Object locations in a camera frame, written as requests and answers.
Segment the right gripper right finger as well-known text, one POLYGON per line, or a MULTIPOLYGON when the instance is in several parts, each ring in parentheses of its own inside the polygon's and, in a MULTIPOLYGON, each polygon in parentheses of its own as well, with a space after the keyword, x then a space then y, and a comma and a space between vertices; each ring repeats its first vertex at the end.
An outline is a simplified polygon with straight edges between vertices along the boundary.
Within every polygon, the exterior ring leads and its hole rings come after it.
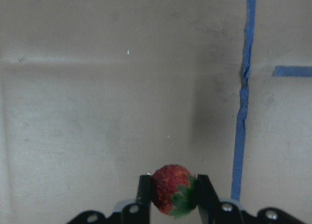
POLYGON ((196 182, 197 206, 203 224, 302 224, 303 221, 274 207, 249 214, 238 201, 219 199, 209 177, 198 175, 196 182))

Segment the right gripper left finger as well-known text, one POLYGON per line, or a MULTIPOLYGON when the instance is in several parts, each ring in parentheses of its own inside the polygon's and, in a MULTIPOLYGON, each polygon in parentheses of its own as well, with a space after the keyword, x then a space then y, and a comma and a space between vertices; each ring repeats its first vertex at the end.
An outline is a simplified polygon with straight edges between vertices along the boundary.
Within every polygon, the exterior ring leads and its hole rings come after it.
POLYGON ((109 217, 95 210, 83 211, 70 224, 149 224, 151 210, 151 176, 139 177, 135 200, 125 200, 116 204, 117 210, 109 217))

